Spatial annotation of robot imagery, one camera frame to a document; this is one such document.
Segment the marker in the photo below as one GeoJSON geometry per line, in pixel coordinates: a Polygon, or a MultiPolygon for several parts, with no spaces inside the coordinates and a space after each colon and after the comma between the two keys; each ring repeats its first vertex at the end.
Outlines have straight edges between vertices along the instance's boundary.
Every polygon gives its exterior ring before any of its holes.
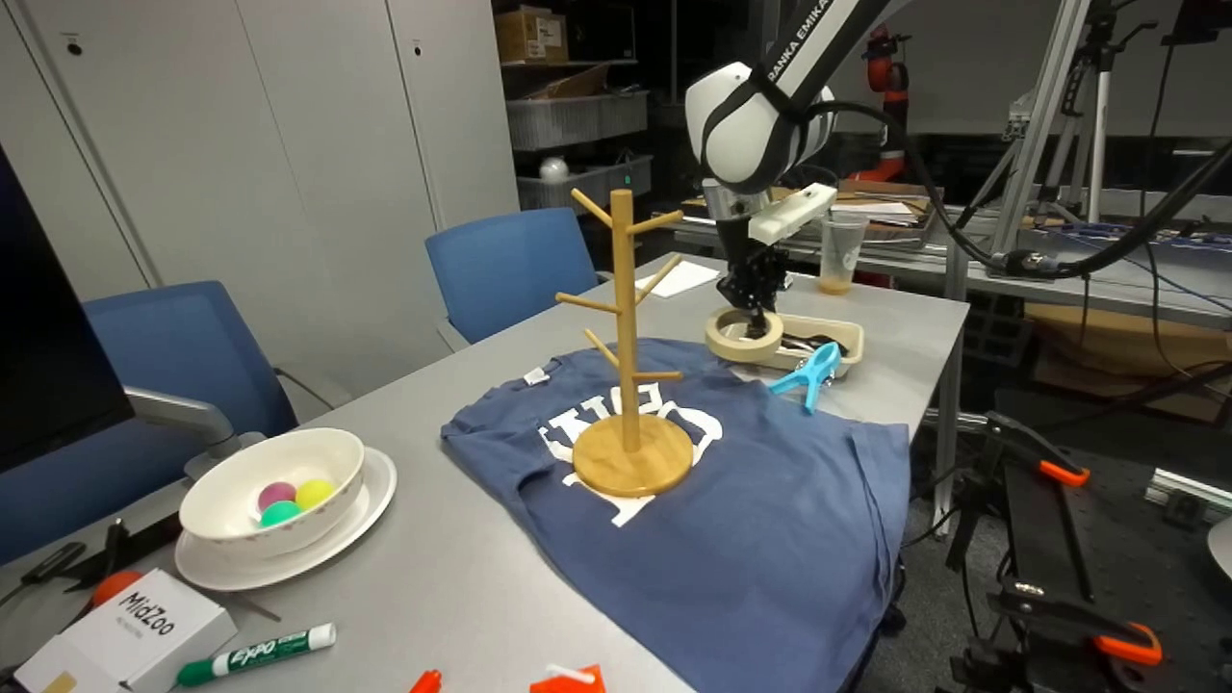
{"type": "Polygon", "coordinates": [[[265,666],[265,663],[326,650],[326,645],[335,645],[335,640],[339,640],[335,622],[320,622],[320,627],[293,630],[281,640],[252,641],[244,650],[225,650],[217,657],[198,657],[198,663],[183,666],[179,684],[203,684],[203,682],[219,682],[240,671],[265,666]]]}

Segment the chair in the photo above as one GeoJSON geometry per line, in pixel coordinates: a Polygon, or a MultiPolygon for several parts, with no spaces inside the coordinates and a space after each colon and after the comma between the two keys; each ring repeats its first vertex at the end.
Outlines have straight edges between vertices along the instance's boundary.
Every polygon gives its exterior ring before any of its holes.
{"type": "Polygon", "coordinates": [[[474,219],[428,238],[451,328],[479,343],[598,286],[578,213],[536,206],[474,219]]]}
{"type": "MultiPolygon", "coordinates": [[[[219,281],[148,288],[86,304],[115,373],[217,405],[234,432],[298,424],[289,397],[219,281]]],[[[77,532],[186,473],[207,442],[192,432],[125,419],[0,473],[0,563],[77,532]]]]}

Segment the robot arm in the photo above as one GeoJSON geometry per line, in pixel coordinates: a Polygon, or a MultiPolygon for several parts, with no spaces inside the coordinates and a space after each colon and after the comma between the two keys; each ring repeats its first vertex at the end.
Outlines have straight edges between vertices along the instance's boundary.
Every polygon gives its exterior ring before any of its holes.
{"type": "Polygon", "coordinates": [[[814,159],[827,137],[827,115],[810,110],[826,101],[827,77],[903,5],[814,0],[758,69],[732,61],[691,83],[687,124],[704,177],[763,192],[814,159]]]}
{"type": "Polygon", "coordinates": [[[797,233],[826,192],[797,192],[790,204],[768,204],[768,189],[814,159],[827,137],[826,79],[864,43],[864,35],[904,0],[814,0],[797,32],[786,32],[770,57],[752,69],[732,61],[687,92],[687,128],[695,159],[704,170],[704,198],[728,252],[720,292],[747,311],[747,334],[768,334],[768,311],[786,281],[786,259],[774,243],[797,233]]]}

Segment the computer monitor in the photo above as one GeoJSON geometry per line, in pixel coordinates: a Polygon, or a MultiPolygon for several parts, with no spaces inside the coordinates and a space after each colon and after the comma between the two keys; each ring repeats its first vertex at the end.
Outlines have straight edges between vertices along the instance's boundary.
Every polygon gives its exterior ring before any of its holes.
{"type": "Polygon", "coordinates": [[[0,148],[0,471],[126,415],[131,400],[0,148]]]}

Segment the gray table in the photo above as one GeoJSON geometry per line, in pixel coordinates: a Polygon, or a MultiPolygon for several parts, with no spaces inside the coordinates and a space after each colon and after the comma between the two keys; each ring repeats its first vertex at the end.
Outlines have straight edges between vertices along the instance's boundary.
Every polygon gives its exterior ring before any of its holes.
{"type": "MultiPolygon", "coordinates": [[[[704,223],[679,223],[679,243],[691,249],[720,249],[718,229],[704,223]]],[[[1060,259],[1085,259],[1092,245],[1060,243],[1060,259]]],[[[818,243],[802,238],[790,243],[786,252],[795,261],[818,261],[818,243]]],[[[910,278],[945,286],[949,278],[949,233],[932,229],[921,249],[868,249],[858,270],[910,278]]],[[[1187,288],[1199,288],[1213,299],[1232,304],[1232,259],[1230,252],[1193,252],[1193,249],[1158,249],[1158,272],[1187,288]]],[[[1193,292],[1158,281],[1158,314],[1232,328],[1230,308],[1209,304],[1193,292]]],[[[1050,304],[1077,304],[1083,281],[1024,281],[1024,278],[991,278],[980,261],[967,261],[967,288],[998,292],[998,295],[1024,295],[1024,299],[1050,299],[1050,304]]],[[[1153,270],[1145,252],[1121,259],[1089,278],[1089,304],[1121,308],[1121,311],[1153,311],[1153,270]]]]}
{"type": "MultiPolygon", "coordinates": [[[[643,304],[643,334],[701,340],[701,324],[725,308],[713,286],[643,304]]],[[[927,397],[967,320],[967,304],[856,288],[819,295],[810,281],[781,295],[786,311],[842,314],[868,328],[868,360],[826,397],[827,410],[921,428],[927,397]]],[[[609,320],[583,308],[551,308],[506,334],[415,369],[316,424],[352,428],[382,446],[396,471],[396,499],[385,518],[335,563],[252,592],[281,610],[272,622],[234,607],[244,640],[265,640],[307,622],[339,622],[326,654],[244,675],[233,689],[410,689],[439,666],[446,693],[528,689],[548,663],[600,663],[609,689],[687,689],[656,654],[583,601],[530,548],[530,539],[439,449],[439,428],[485,388],[520,376],[561,350],[583,350],[583,328],[613,334],[609,320]]],[[[174,508],[183,486],[126,512],[131,526],[174,508]]],[[[0,589],[36,563],[0,569],[0,589]]],[[[52,589],[4,607],[0,663],[30,654],[82,601],[52,589]]]]}

